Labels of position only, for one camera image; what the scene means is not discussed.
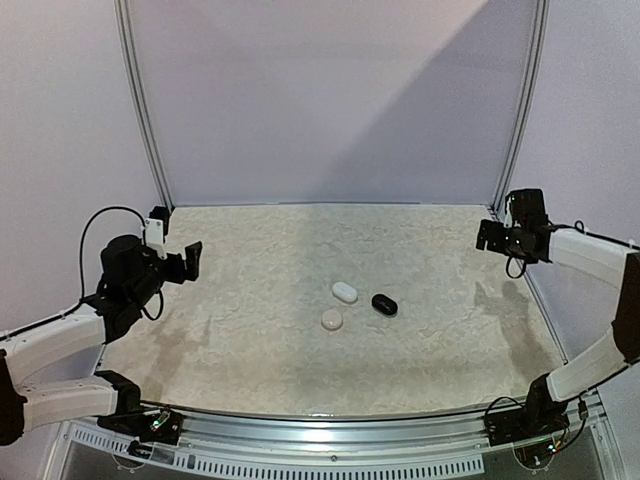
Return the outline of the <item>black earbud charging case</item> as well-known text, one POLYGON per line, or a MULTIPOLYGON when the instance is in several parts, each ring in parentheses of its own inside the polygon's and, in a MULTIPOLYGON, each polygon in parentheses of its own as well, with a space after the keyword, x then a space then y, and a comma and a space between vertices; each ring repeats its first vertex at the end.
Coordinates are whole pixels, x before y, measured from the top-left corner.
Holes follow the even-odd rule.
POLYGON ((393 317, 398 312, 398 304, 390 297, 381 293, 375 294, 371 298, 371 305, 374 310, 386 317, 393 317))

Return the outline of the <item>white earbud charging case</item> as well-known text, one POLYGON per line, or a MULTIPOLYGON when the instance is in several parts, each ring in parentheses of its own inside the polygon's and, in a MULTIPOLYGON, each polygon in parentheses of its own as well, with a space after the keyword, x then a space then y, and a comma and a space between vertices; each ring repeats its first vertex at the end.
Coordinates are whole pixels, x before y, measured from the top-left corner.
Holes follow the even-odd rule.
POLYGON ((358 300, 358 291, 345 282, 336 282, 332 285, 331 291, 338 300, 353 304, 358 300))

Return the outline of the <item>pink earbud charging case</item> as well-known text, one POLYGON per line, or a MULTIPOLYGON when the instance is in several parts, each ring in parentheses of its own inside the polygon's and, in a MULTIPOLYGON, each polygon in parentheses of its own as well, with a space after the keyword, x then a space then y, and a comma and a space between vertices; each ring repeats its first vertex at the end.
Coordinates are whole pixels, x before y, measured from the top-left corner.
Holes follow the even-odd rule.
POLYGON ((321 315, 321 326, 327 331, 337 331, 344 324, 343 315, 340 311, 329 309, 321 315))

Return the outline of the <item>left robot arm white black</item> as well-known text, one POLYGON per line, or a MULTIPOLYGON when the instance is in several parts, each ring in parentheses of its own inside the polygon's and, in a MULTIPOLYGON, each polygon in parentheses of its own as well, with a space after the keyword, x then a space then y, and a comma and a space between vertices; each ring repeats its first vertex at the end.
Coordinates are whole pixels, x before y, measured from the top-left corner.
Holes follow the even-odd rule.
POLYGON ((196 242, 183 254, 164 254, 135 235, 119 236, 102 250, 97 290, 77 310, 3 337, 2 445, 11 445, 41 426, 88 416, 96 418, 100 427, 141 443, 177 445, 183 415, 168 407, 147 410, 141 404, 140 388, 115 371, 42 385, 26 381, 61 359, 123 338, 148 316, 147 303, 161 294, 165 284, 197 280, 202 248, 196 242))

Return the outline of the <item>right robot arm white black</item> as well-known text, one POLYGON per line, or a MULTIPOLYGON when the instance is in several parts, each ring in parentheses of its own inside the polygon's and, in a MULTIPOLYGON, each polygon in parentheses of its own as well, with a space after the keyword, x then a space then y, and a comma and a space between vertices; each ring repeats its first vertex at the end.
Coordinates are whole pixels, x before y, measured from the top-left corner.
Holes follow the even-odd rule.
POLYGON ((551 221, 542 190, 517 189, 506 196, 502 220, 484 220, 476 247, 523 267, 560 267, 579 277, 586 292, 563 287, 558 298, 603 331, 565 363, 533 380, 522 404, 500 410, 491 403, 483 422, 491 445, 541 438, 568 427, 567 408, 639 362, 639 245, 589 230, 583 222, 551 221))

